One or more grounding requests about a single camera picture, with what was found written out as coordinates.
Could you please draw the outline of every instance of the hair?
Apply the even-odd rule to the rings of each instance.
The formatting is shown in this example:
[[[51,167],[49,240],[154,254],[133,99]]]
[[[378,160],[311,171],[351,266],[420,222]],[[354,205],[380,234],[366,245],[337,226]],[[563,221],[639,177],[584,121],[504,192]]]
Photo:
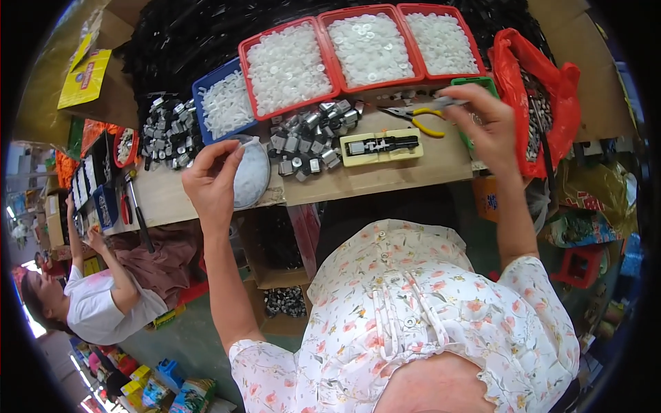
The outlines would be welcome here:
[[[41,324],[42,327],[44,327],[46,330],[64,331],[71,336],[78,337],[76,333],[71,331],[65,322],[49,319],[44,315],[44,304],[32,289],[32,286],[28,281],[28,274],[25,274],[23,279],[20,281],[20,293],[23,296],[23,303],[25,303],[25,307],[27,307],[30,316],[32,316],[36,322]]]

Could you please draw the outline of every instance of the brown skirt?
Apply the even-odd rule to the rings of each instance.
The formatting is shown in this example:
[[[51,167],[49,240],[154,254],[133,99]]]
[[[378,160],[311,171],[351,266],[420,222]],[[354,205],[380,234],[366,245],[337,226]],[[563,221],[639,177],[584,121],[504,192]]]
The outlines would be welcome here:
[[[144,289],[163,299],[174,309],[179,291],[190,287],[188,264],[201,244],[200,222],[195,219],[149,228],[155,252],[150,254],[137,233],[113,235],[110,239],[117,261],[133,274]]]

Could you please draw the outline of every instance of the green plastic tray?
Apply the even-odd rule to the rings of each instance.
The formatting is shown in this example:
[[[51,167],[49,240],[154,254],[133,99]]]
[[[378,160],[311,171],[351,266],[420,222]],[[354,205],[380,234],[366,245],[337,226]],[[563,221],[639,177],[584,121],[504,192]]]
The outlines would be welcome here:
[[[498,96],[498,92],[496,91],[496,85],[494,84],[494,80],[491,79],[489,76],[458,77],[456,79],[452,79],[450,85],[457,86],[457,85],[465,85],[466,83],[477,83],[478,85],[488,90],[489,93],[493,95],[493,97],[500,99],[500,96]],[[461,131],[461,129],[459,130],[459,137],[466,144],[466,146],[468,146],[468,149],[474,150],[475,147],[471,143],[471,140]]]

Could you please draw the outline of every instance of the wooden workbench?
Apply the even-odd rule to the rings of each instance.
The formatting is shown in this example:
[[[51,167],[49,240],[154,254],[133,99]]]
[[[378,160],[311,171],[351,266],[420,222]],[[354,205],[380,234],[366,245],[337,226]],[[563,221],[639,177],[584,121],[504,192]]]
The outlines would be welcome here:
[[[378,104],[384,106],[404,106],[403,101],[379,100],[377,96],[394,93],[404,88],[380,89],[359,96],[369,103],[358,127],[350,131],[359,133],[381,132],[383,129],[405,129],[410,122],[376,110]],[[411,108],[422,108],[431,101],[428,96],[420,96]],[[255,207],[274,204],[288,206],[312,202],[335,200],[350,196],[393,191],[403,188],[442,184],[473,177],[473,171],[480,169],[471,161],[468,149],[459,138],[457,127],[435,115],[421,115],[418,119],[429,128],[444,131],[443,138],[433,138],[422,134],[424,156],[411,161],[383,163],[364,167],[336,167],[325,170],[317,176],[310,176],[299,182],[294,175],[282,178],[278,175],[276,163],[271,165],[269,187]],[[270,137],[270,122],[262,122],[249,130],[259,135],[263,144]],[[140,165],[134,181],[137,202],[145,216],[148,227],[165,225],[198,217],[181,184],[181,172],[172,171],[163,165],[156,170],[145,172]],[[124,225],[122,218],[115,226],[104,233],[107,235],[138,230],[137,221]]]

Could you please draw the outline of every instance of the hammer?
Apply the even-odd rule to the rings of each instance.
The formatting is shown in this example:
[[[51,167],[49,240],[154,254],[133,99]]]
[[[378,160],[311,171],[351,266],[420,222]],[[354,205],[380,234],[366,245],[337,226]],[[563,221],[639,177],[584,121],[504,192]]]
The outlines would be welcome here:
[[[145,242],[145,245],[147,245],[147,251],[149,251],[150,254],[154,253],[154,246],[151,243],[151,238],[149,238],[149,232],[147,232],[147,224],[145,223],[145,217],[142,215],[142,210],[140,209],[139,206],[137,206],[137,201],[136,201],[136,193],[133,191],[133,178],[135,178],[137,175],[137,172],[135,169],[132,169],[126,174],[124,177],[124,180],[126,181],[126,186],[131,192],[131,199],[133,200],[133,205],[136,206],[136,217],[137,217],[137,223],[140,225],[140,235],[142,236],[142,241]]]

